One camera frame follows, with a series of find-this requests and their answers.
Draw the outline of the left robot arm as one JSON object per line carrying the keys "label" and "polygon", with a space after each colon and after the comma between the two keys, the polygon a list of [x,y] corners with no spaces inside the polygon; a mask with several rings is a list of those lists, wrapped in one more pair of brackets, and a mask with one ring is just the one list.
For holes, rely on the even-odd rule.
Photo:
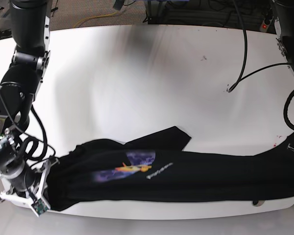
{"label": "left robot arm", "polygon": [[294,0],[272,0],[278,41],[294,72]]}

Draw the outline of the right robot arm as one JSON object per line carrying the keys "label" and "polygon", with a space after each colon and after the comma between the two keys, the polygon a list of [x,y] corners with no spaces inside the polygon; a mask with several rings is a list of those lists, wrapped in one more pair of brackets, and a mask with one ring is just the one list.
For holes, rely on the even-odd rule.
{"label": "right robot arm", "polygon": [[8,71],[0,82],[0,176],[12,193],[32,197],[38,174],[27,161],[40,161],[48,149],[42,140],[24,134],[29,114],[48,66],[49,22],[52,1],[12,0],[9,3],[12,37],[16,42]]}

